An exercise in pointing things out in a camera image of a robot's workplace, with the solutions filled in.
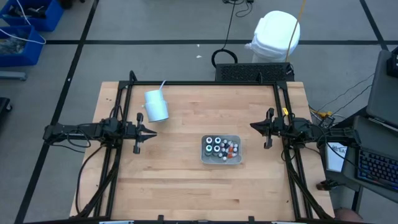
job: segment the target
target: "yellow cable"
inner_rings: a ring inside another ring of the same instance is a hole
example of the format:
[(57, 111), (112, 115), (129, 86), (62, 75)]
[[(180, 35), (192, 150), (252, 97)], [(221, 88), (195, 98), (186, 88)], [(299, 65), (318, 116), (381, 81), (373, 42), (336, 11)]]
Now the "yellow cable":
[(300, 13), (298, 14), (298, 17), (297, 17), (296, 25), (294, 25), (293, 34), (292, 34), (292, 37), (290, 38), (289, 46), (287, 47), (285, 62), (287, 62), (287, 58), (289, 57), (290, 45), (292, 44), (292, 40), (293, 40), (294, 32), (296, 32), (297, 24), (299, 23), (299, 21), (301, 19), (301, 15), (303, 14), (305, 2), (306, 2), (306, 0), (303, 0), (303, 4), (301, 5)]
[(319, 111), (316, 111), (316, 110), (311, 109), (311, 108), (310, 108), (310, 111), (314, 112), (317, 115), (319, 115), (321, 118), (326, 118), (327, 116), (331, 116), (333, 114), (331, 111), (319, 112)]

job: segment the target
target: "black mesh box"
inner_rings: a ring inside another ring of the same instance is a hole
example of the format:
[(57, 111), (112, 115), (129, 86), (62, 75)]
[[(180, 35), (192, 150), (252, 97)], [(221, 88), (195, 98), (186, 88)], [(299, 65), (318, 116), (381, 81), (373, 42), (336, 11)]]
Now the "black mesh box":
[(258, 81), (259, 74), (265, 82), (294, 82), (294, 71), (290, 63), (217, 64), (216, 81)]

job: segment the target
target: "white cup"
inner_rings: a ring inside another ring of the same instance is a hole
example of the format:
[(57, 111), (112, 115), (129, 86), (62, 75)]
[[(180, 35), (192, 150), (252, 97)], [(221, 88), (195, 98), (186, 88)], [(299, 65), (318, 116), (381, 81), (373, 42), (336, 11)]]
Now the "white cup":
[(145, 92), (145, 110), (149, 122), (164, 121), (169, 118), (167, 102), (163, 99), (162, 90)]

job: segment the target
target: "wooden table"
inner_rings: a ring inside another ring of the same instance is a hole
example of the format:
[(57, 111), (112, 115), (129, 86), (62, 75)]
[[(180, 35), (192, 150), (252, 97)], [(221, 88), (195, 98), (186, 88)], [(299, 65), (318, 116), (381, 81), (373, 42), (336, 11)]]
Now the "wooden table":
[[(99, 93), (94, 122), (109, 116), (114, 106), (117, 82), (104, 82)], [(303, 83), (288, 83), (292, 111), (310, 119)], [(134, 86), (128, 120), (144, 114), (147, 128), (158, 136), (141, 144), (133, 154), (134, 141), (124, 140), (112, 219), (156, 220), (294, 220), (286, 166), (280, 158), (282, 141), (274, 137), (273, 147), (263, 149), (265, 138), (249, 123), (265, 119), (275, 108), (271, 86), (164, 86), (170, 118), (148, 123), (144, 92), (158, 86)], [(238, 166), (205, 165), (200, 160), (201, 137), (205, 134), (237, 134), (243, 144), (243, 162)], [(86, 150), (85, 159), (98, 147)], [(105, 150), (86, 165), (79, 204), (83, 207), (95, 193)], [(329, 193), (315, 184), (325, 180), (317, 153), (302, 149), (302, 161), (309, 191), (329, 215), (333, 208)], [(301, 216), (305, 216), (302, 195), (297, 188)], [(101, 214), (104, 214), (105, 193)], [(75, 214), (72, 206), (71, 215)]]

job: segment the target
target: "plastic tray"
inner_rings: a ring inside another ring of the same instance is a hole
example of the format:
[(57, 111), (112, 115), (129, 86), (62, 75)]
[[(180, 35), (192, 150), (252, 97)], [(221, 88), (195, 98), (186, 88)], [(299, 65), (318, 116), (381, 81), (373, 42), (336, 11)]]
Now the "plastic tray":
[[(28, 35), (29, 40), (43, 42), (39, 33), (32, 26), (1, 27), (1, 29), (9, 34), (20, 37)], [(0, 39), (5, 38), (8, 38), (8, 36), (0, 32)], [(42, 48), (42, 44), (26, 42), (24, 51), (20, 54), (0, 54), (0, 67), (35, 65), (39, 60)]]
[[(206, 143), (206, 138), (211, 137), (213, 139), (213, 142), (211, 143), (211, 145), (217, 146), (217, 144), (215, 144), (214, 139), (219, 137), (221, 138), (221, 142), (223, 142), (224, 139), (227, 139), (228, 141), (232, 141), (235, 144), (238, 144), (238, 155), (236, 155), (233, 158), (227, 159), (226, 161), (223, 161), (222, 158), (219, 158), (217, 156), (214, 155), (210, 155), (207, 156), (205, 154), (205, 149), (207, 146)], [(204, 164), (220, 164), (220, 165), (238, 165), (242, 162), (242, 151), (243, 151), (243, 147), (242, 147), (242, 142), (241, 142), (241, 138), (239, 136), (236, 135), (205, 135), (201, 138), (201, 154), (200, 154), (200, 158), (201, 161)]]
[[(37, 31), (54, 31), (58, 21), (61, 19), (63, 9), (57, 0), (19, 0), (21, 5), (29, 5), (32, 7), (48, 6), (45, 16), (46, 19), (28, 17), (27, 19), (35, 27)], [(16, 0), (8, 0), (0, 11), (0, 18), (4, 19), (10, 26), (27, 25), (23, 17), (9, 17), (5, 16), (11, 6), (19, 7)]]

